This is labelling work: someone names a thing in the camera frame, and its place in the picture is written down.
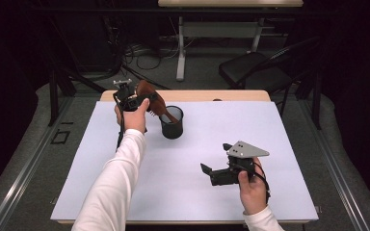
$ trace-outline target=person's right arm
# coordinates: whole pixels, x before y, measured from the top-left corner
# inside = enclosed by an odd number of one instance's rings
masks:
[[[253,161],[261,166],[257,157]],[[263,171],[255,165],[255,172],[264,175]],[[281,231],[272,210],[266,204],[266,186],[264,182],[253,176],[249,179],[246,171],[239,173],[240,198],[245,208],[243,217],[250,231]]]

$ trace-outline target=person's right hand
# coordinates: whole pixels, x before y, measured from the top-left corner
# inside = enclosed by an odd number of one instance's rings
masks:
[[[257,157],[253,161],[261,166]],[[257,165],[254,165],[254,171],[263,176],[263,171]],[[254,215],[267,207],[266,204],[266,186],[264,182],[256,176],[251,179],[246,171],[239,172],[240,199],[245,207],[245,215]]]
[[[149,107],[149,99],[143,100],[143,103],[138,107],[135,112],[123,112],[124,114],[124,128],[135,129],[142,133],[145,132],[145,112]],[[114,111],[117,114],[117,123],[121,125],[121,115],[119,113],[119,107],[116,105]]]

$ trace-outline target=black chair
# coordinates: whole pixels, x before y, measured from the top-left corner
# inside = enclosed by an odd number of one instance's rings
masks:
[[[318,47],[319,38],[310,38],[299,43],[284,47],[268,58],[258,52],[251,52],[219,65],[219,73],[237,90],[265,90],[269,94],[284,90],[280,116],[283,115],[287,94],[291,85],[308,76],[312,65],[297,68],[298,64],[309,61],[309,56]]]

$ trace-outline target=white table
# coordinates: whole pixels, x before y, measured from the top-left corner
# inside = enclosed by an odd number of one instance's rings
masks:
[[[262,94],[263,90],[240,92]],[[213,169],[227,168],[222,144],[239,140],[270,152],[260,160],[272,191],[269,204],[277,219],[299,223],[318,219],[273,102],[167,100],[167,105],[184,111],[184,133],[177,140],[167,140],[161,134],[159,119],[146,115],[147,154],[128,224],[243,223],[238,186],[212,187],[209,176],[200,169],[200,163]],[[104,163],[114,156],[119,131],[114,106],[114,102],[97,102],[51,219],[73,223]]]
[[[298,8],[303,0],[159,0],[167,8]],[[256,22],[185,22],[179,17],[179,57],[176,80],[185,78],[184,37],[200,38],[253,38],[251,52],[257,50],[264,18]]]

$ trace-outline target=white shirt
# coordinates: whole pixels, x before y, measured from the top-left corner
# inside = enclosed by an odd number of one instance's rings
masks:
[[[89,190],[72,230],[125,230],[131,195],[144,155],[144,135],[127,129],[115,157],[105,164]],[[244,218],[251,231],[282,230],[269,207]]]

